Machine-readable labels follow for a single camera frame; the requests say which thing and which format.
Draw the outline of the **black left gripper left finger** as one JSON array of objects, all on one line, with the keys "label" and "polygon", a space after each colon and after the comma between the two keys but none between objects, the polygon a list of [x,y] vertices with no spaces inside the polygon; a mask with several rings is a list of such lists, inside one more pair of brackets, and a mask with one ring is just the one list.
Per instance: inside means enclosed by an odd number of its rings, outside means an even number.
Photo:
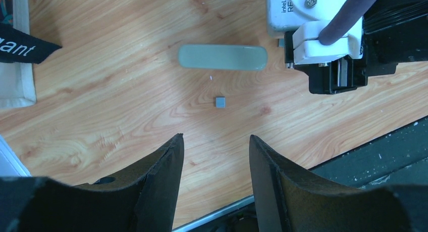
[{"label": "black left gripper left finger", "polygon": [[176,134],[94,184],[1,178],[1,231],[171,231],[184,162]]}]

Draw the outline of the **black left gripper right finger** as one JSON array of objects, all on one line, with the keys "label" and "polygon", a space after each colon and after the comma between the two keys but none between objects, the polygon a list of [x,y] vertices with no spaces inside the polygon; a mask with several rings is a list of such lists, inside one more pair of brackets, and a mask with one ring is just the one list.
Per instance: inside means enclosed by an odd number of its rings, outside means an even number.
[{"label": "black left gripper right finger", "polygon": [[256,135],[249,163],[260,231],[427,231],[427,186],[345,186],[287,159]]}]

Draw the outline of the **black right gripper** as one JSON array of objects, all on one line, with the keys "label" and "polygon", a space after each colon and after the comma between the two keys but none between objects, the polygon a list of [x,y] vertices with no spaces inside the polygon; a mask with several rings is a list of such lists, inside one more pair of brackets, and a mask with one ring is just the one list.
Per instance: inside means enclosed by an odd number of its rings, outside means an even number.
[{"label": "black right gripper", "polygon": [[366,86],[369,77],[392,75],[400,63],[427,61],[427,0],[346,0],[320,32],[322,45],[339,40],[362,19],[363,56],[320,64],[291,62],[290,31],[284,35],[285,64],[308,76],[312,94],[333,95]]}]

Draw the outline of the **long staple strip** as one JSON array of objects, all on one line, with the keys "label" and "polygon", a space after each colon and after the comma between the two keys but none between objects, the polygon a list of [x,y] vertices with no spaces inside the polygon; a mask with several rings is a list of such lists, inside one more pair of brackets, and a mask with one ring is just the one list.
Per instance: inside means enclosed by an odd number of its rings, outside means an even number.
[{"label": "long staple strip", "polygon": [[278,40],[278,47],[285,47],[285,41],[283,38]]}]

